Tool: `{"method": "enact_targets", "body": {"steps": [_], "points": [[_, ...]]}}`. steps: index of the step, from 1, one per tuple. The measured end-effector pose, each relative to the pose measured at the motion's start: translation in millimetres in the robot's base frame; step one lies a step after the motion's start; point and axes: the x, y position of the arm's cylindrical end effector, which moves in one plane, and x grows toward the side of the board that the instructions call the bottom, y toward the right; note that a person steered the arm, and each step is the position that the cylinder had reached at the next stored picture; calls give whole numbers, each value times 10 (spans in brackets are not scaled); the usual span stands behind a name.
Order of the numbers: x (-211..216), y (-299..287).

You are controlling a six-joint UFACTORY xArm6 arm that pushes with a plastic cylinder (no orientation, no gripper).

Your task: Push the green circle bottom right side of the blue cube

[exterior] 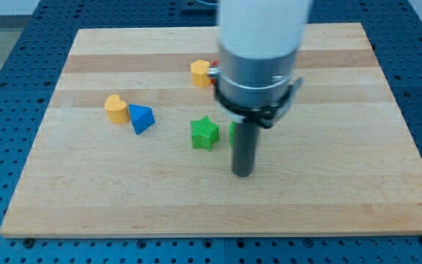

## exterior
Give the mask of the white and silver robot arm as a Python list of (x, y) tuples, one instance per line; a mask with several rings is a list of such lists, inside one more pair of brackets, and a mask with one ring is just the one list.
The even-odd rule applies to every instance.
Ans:
[(271, 128), (297, 87), (293, 68), (312, 0), (218, 2), (215, 99), (235, 121)]

